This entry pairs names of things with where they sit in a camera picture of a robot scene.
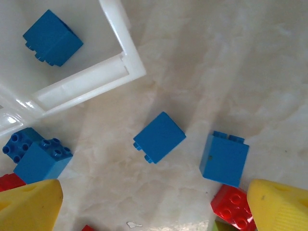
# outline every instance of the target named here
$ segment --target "green block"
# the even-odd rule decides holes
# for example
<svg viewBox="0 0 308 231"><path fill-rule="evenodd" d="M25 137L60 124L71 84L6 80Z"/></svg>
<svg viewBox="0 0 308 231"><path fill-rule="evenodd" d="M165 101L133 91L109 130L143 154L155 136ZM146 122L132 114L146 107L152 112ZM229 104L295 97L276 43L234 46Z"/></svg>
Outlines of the green block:
<svg viewBox="0 0 308 231"><path fill-rule="evenodd" d="M215 220L212 231L237 231L237 229L232 225Z"/></svg>

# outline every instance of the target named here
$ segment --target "beige floor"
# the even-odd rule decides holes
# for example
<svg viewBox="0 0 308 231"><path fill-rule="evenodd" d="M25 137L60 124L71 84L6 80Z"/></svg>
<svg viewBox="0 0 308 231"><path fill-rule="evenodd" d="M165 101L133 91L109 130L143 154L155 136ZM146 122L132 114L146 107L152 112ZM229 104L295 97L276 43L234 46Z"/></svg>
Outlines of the beige floor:
<svg viewBox="0 0 308 231"><path fill-rule="evenodd" d="M252 178L308 189L308 1L123 3L147 76L34 125L74 150L54 230L205 231L220 184L198 166L213 129L250 145L244 189ZM133 137L161 111L187 139L148 164Z"/></svg>

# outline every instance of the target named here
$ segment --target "red lego brick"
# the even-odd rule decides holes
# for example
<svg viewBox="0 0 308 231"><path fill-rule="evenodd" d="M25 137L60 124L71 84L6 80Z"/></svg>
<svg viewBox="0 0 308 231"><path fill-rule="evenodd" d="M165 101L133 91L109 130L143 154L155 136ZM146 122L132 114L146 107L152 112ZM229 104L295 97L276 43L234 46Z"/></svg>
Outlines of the red lego brick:
<svg viewBox="0 0 308 231"><path fill-rule="evenodd" d="M239 230L255 231L246 193L228 185L222 185L211 202L214 213Z"/></svg>
<svg viewBox="0 0 308 231"><path fill-rule="evenodd" d="M94 231L94 229L91 228L89 225L86 225L86 226L82 229L82 231Z"/></svg>
<svg viewBox="0 0 308 231"><path fill-rule="evenodd" d="M0 192L24 185L26 185L26 183L24 183L15 173L5 174L3 177L0 177Z"/></svg>

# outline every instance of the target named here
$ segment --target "building block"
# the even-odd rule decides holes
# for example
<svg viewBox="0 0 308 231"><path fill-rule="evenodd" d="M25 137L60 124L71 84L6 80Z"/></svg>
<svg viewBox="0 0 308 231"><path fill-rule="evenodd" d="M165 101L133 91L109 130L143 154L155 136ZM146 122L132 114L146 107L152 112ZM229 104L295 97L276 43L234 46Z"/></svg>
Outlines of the building block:
<svg viewBox="0 0 308 231"><path fill-rule="evenodd" d="M241 137L214 131L207 137L200 163L204 178L239 187L249 146Z"/></svg>
<svg viewBox="0 0 308 231"><path fill-rule="evenodd" d="M222 185L211 202L213 212L239 230L255 231L246 193L229 185Z"/></svg>
<svg viewBox="0 0 308 231"><path fill-rule="evenodd" d="M0 177L0 192L24 185L26 185L26 183L24 183L15 173L5 174L3 177Z"/></svg>
<svg viewBox="0 0 308 231"><path fill-rule="evenodd" d="M33 128L25 128L14 133L7 144L2 148L2 151L18 164L31 144L43 139L44 138Z"/></svg>
<svg viewBox="0 0 308 231"><path fill-rule="evenodd" d="M89 225L86 225L86 226L82 229L82 231L94 231L94 229L91 228Z"/></svg>
<svg viewBox="0 0 308 231"><path fill-rule="evenodd" d="M25 183L56 179L73 157L57 138L34 142L14 169Z"/></svg>
<svg viewBox="0 0 308 231"><path fill-rule="evenodd" d="M147 162L157 164L185 138L178 125L162 112L134 137L134 147L145 152Z"/></svg>
<svg viewBox="0 0 308 231"><path fill-rule="evenodd" d="M51 10L47 10L23 35L35 57L49 65L62 66L83 42Z"/></svg>
<svg viewBox="0 0 308 231"><path fill-rule="evenodd" d="M212 231L237 231L238 229L232 225L222 223L215 220Z"/></svg>

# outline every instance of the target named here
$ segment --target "blue lego brick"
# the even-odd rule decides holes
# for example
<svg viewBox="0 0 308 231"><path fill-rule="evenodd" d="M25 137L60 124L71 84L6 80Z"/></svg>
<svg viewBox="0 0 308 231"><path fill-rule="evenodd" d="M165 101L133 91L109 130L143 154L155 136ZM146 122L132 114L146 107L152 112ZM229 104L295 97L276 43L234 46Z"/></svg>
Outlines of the blue lego brick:
<svg viewBox="0 0 308 231"><path fill-rule="evenodd" d="M49 65L62 66L83 42L51 10L47 10L23 37L35 57Z"/></svg>
<svg viewBox="0 0 308 231"><path fill-rule="evenodd" d="M205 144L200 163L202 176L239 187L248 150L243 138L214 131Z"/></svg>
<svg viewBox="0 0 308 231"><path fill-rule="evenodd" d="M157 164L185 138L178 125L162 112L134 137L134 147L145 152L147 162Z"/></svg>
<svg viewBox="0 0 308 231"><path fill-rule="evenodd" d="M67 147L53 138L34 142L14 169L26 184L46 179L56 179L73 157Z"/></svg>
<svg viewBox="0 0 308 231"><path fill-rule="evenodd" d="M2 148L2 151L18 164L31 144L35 141L41 141L43 139L44 138L33 128L25 128L14 133L7 144Z"/></svg>

